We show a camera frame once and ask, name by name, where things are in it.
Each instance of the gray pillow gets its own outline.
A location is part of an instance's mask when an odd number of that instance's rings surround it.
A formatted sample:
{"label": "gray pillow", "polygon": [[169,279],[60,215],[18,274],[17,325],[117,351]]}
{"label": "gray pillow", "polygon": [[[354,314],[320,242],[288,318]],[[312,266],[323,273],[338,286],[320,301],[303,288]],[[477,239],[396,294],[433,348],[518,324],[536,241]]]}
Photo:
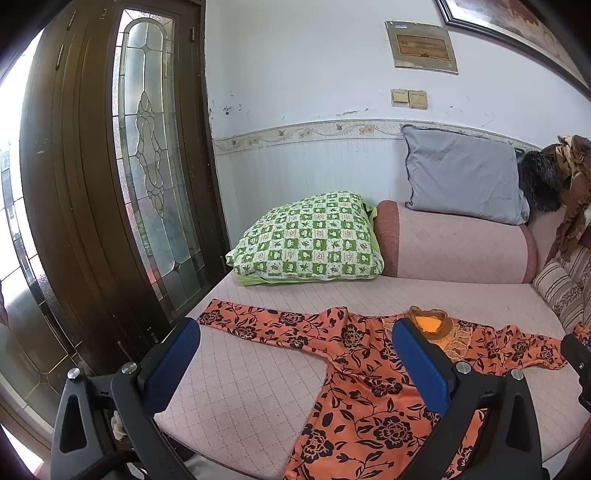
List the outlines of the gray pillow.
{"label": "gray pillow", "polygon": [[530,207],[519,188],[515,149],[502,142],[436,128],[404,125],[407,207],[455,213],[509,225],[525,223]]}

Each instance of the blue gripper pad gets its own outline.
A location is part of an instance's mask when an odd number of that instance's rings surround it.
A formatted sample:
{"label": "blue gripper pad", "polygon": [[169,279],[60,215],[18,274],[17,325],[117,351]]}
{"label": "blue gripper pad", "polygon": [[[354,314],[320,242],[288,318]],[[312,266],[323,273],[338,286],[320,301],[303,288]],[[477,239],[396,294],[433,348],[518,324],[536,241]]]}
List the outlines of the blue gripper pad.
{"label": "blue gripper pad", "polygon": [[450,401],[447,381],[403,322],[392,327],[392,346],[425,406],[443,416]]}
{"label": "blue gripper pad", "polygon": [[144,385],[144,408],[153,416],[166,410],[201,339],[199,324],[188,322]]}

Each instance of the green checkered pillow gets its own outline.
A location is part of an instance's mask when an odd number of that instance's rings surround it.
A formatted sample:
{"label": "green checkered pillow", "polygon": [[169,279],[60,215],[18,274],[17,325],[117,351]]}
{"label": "green checkered pillow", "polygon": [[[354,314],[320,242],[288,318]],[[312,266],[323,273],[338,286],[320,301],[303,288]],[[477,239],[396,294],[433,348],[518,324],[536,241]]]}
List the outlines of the green checkered pillow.
{"label": "green checkered pillow", "polygon": [[376,215],[352,192],[277,207],[244,233],[226,262],[244,285],[374,278],[384,269]]}

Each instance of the metal screw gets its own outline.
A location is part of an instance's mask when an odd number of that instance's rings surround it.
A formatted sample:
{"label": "metal screw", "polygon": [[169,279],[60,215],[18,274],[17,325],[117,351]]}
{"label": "metal screw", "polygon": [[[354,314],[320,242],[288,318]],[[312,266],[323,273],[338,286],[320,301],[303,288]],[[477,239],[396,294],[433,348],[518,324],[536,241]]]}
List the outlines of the metal screw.
{"label": "metal screw", "polygon": [[511,370],[511,376],[513,378],[515,378],[516,380],[523,380],[523,372],[521,370],[516,369],[516,368]]}
{"label": "metal screw", "polygon": [[135,362],[127,362],[121,367],[121,371],[124,374],[131,375],[138,369],[138,365]]}
{"label": "metal screw", "polygon": [[80,376],[82,372],[80,371],[80,369],[78,367],[75,368],[70,368],[68,370],[68,378],[70,380],[75,380],[76,378],[78,378]]}
{"label": "metal screw", "polygon": [[470,373],[472,367],[470,366],[470,364],[466,362],[458,362],[456,363],[456,370],[459,371],[461,374],[466,375]]}

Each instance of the stained glass window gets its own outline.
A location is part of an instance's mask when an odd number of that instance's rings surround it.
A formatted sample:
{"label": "stained glass window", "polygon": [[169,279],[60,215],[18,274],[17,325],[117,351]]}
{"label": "stained glass window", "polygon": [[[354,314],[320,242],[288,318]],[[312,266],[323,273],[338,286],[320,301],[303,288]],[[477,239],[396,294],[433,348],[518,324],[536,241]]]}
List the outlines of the stained glass window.
{"label": "stained glass window", "polygon": [[123,11],[113,67],[119,180],[135,242],[169,319],[206,292],[177,141],[172,18]]}
{"label": "stained glass window", "polygon": [[21,111],[40,37],[0,85],[0,395],[49,437],[68,370],[90,369],[39,261],[22,194]]}

